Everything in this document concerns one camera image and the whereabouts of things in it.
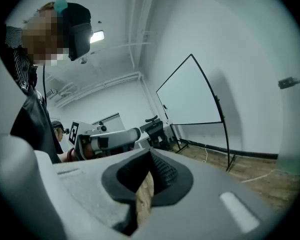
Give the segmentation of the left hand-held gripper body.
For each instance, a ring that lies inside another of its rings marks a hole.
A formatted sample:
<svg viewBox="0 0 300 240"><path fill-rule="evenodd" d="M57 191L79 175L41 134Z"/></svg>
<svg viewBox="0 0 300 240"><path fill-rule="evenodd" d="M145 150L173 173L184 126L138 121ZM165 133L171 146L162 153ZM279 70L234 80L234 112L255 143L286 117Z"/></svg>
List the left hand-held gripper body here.
<svg viewBox="0 0 300 240"><path fill-rule="evenodd" d="M91 135L100 135L108 132L107 127L103 124L89 124L82 121L73 121L68 141L75 150L76 158L79 161L87 160L82 148L83 140L90 143Z"/></svg>

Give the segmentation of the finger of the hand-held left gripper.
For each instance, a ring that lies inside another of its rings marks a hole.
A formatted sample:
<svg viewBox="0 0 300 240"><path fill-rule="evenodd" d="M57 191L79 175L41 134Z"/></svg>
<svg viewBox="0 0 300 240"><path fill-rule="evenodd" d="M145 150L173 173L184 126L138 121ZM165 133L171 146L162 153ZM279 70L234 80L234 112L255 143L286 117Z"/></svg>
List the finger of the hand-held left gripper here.
<svg viewBox="0 0 300 240"><path fill-rule="evenodd" d="M89 138L92 150L112 150L134 144L140 137L141 131L138 128L132 128L129 130L91 135Z"/></svg>

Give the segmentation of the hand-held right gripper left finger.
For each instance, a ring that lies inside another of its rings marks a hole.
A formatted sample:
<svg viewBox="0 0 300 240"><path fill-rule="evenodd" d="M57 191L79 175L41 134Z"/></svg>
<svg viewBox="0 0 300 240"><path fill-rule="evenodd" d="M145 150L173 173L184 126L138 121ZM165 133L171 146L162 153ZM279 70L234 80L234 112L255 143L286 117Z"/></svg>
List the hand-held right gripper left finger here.
<svg viewBox="0 0 300 240"><path fill-rule="evenodd" d="M55 208L66 240L121 240L129 223L139 227L151 214L152 176L142 177L132 205L114 201L102 185L102 174L136 150L105 158L52 164L49 156L35 151L39 175Z"/></svg>

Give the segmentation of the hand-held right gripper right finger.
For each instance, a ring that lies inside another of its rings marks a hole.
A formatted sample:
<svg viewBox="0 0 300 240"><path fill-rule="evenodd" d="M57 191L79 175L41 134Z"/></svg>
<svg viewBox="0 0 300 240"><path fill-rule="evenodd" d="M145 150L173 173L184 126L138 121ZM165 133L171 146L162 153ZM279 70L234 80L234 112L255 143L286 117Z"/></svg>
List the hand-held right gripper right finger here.
<svg viewBox="0 0 300 240"><path fill-rule="evenodd" d="M262 240L280 222L258 193L220 168L168 151L193 175L178 203L153 207L137 230L138 240Z"/></svg>

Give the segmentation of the person's left forearm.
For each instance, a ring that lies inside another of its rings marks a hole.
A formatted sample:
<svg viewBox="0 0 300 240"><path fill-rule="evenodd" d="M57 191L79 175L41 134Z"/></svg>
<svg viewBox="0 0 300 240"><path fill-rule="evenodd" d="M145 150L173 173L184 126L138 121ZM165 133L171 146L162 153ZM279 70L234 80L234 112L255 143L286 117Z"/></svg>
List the person's left forearm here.
<svg viewBox="0 0 300 240"><path fill-rule="evenodd" d="M59 154L58 157L62 163L74 162L76 158L75 150L72 148L68 152Z"/></svg>

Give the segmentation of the person's left hand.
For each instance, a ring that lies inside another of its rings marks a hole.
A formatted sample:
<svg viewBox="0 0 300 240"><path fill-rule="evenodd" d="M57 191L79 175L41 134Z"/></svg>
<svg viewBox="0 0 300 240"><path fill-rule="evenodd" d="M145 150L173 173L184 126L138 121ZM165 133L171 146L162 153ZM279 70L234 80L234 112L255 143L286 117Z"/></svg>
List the person's left hand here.
<svg viewBox="0 0 300 240"><path fill-rule="evenodd" d="M95 158L95 153L92 149L91 143L82 144L82 155L85 160L91 160Z"/></svg>

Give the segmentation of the black office chair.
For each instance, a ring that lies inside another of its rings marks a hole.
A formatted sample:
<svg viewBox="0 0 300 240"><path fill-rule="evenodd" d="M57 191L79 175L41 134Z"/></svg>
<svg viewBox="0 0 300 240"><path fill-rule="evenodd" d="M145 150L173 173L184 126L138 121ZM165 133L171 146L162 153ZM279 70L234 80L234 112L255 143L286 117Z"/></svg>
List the black office chair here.
<svg viewBox="0 0 300 240"><path fill-rule="evenodd" d="M149 146L155 149L166 150L170 149L168 138L163 130L163 121L158 115L145 120L145 124L140 126L140 132L146 132L150 137Z"/></svg>

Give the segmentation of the person's black vest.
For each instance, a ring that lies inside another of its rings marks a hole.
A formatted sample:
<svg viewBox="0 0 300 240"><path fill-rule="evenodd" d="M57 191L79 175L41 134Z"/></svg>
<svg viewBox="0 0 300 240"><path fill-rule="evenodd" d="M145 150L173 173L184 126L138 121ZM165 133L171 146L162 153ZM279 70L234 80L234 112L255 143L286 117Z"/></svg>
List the person's black vest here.
<svg viewBox="0 0 300 240"><path fill-rule="evenodd" d="M0 42L0 58L12 76L11 53L5 48L3 41ZM58 152L61 151L61 147L52 127L45 99L32 86L29 86L28 90L23 90L20 87L19 89L25 94L26 100L14 121L10 133L27 141L34 150L47 153L53 164L60 163Z"/></svg>

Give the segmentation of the person's striped shirt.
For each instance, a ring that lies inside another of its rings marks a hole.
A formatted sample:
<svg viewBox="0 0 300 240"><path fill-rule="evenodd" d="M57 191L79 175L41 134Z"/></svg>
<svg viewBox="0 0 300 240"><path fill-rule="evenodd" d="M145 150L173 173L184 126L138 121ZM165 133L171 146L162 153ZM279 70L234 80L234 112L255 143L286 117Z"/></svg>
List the person's striped shirt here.
<svg viewBox="0 0 300 240"><path fill-rule="evenodd" d="M6 26L4 47L10 52L12 58L11 74L17 85L27 91L29 86L37 85L37 66L33 65L22 42L22 29Z"/></svg>

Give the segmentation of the ceiling light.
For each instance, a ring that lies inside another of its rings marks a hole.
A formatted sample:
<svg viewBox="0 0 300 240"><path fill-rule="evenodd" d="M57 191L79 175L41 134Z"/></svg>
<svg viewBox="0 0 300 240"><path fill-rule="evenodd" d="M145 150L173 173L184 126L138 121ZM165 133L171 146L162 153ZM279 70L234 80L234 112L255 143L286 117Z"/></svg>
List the ceiling light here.
<svg viewBox="0 0 300 240"><path fill-rule="evenodd" d="M105 34L103 30L96 31L90 37L90 43L99 42L105 39Z"/></svg>

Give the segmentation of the white ceiling pipes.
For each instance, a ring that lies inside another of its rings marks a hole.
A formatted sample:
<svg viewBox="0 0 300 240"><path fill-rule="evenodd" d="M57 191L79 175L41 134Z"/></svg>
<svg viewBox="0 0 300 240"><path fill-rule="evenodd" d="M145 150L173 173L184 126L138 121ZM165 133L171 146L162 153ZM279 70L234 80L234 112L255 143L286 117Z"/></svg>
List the white ceiling pipes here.
<svg viewBox="0 0 300 240"><path fill-rule="evenodd" d="M57 108L105 88L140 78L141 50L148 44L146 29L153 0L67 0L88 8L93 32L104 40L71 61L67 55L46 68L45 83L57 94L48 101Z"/></svg>

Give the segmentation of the teal hair clip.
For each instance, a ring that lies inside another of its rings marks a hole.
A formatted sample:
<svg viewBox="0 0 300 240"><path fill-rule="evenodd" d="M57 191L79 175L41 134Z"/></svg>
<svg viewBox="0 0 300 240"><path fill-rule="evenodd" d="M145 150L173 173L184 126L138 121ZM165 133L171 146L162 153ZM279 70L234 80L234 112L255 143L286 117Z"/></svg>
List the teal hair clip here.
<svg viewBox="0 0 300 240"><path fill-rule="evenodd" d="M56 0L53 4L53 9L57 12L58 15L61 15L62 12L68 8L68 3L66 0Z"/></svg>

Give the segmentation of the small dark tool on table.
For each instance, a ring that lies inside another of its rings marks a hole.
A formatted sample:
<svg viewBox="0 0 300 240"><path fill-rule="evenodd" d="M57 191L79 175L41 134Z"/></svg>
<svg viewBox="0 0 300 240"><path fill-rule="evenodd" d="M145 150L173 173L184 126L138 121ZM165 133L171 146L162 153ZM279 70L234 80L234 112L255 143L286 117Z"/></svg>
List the small dark tool on table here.
<svg viewBox="0 0 300 240"><path fill-rule="evenodd" d="M292 76L278 81L278 87L281 90L293 87L297 84L300 84L300 79L298 79L296 77L292 77Z"/></svg>

